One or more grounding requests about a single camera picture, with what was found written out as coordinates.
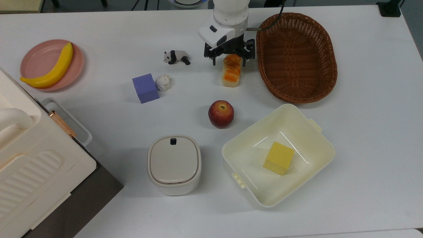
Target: bread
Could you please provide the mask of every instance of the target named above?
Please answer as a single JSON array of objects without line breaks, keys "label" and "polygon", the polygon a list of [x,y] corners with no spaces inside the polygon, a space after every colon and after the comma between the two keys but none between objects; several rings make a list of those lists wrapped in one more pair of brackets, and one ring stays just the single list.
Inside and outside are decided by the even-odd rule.
[{"label": "bread", "polygon": [[222,84],[226,87],[236,87],[241,75],[242,58],[238,55],[227,55],[223,59]]}]

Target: banana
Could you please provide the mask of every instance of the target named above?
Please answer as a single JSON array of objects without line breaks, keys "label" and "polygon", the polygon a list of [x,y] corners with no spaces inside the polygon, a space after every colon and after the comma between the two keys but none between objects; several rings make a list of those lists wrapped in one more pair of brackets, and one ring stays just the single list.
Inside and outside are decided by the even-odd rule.
[{"label": "banana", "polygon": [[63,77],[63,75],[65,75],[66,70],[68,70],[68,67],[71,64],[73,54],[74,49],[72,44],[67,43],[62,49],[56,65],[50,72],[44,76],[36,78],[21,77],[21,81],[38,89],[52,86],[53,84],[57,83]]}]

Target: panda figurine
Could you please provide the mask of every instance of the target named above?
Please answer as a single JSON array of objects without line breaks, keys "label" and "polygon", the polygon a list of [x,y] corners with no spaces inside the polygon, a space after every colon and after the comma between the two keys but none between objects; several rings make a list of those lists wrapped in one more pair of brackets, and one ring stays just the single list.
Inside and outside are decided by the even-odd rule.
[{"label": "panda figurine", "polygon": [[165,51],[165,59],[163,60],[165,63],[174,64],[177,60],[184,62],[186,65],[191,64],[191,62],[188,60],[188,54],[185,51],[171,50],[168,53]]}]

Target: yellow cube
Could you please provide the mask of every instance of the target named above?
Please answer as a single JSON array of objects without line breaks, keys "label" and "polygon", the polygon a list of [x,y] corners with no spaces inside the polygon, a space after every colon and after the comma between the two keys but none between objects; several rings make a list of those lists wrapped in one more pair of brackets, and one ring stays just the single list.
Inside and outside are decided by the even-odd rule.
[{"label": "yellow cube", "polygon": [[273,142],[263,167],[277,174],[284,175],[291,164],[295,150]]}]

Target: red apple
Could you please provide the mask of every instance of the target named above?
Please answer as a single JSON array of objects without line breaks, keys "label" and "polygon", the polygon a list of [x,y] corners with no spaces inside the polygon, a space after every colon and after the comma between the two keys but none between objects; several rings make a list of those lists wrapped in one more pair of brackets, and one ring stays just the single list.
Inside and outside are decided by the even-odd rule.
[{"label": "red apple", "polygon": [[210,122],[217,128],[223,129],[233,120],[233,107],[224,100],[214,102],[209,108]]}]

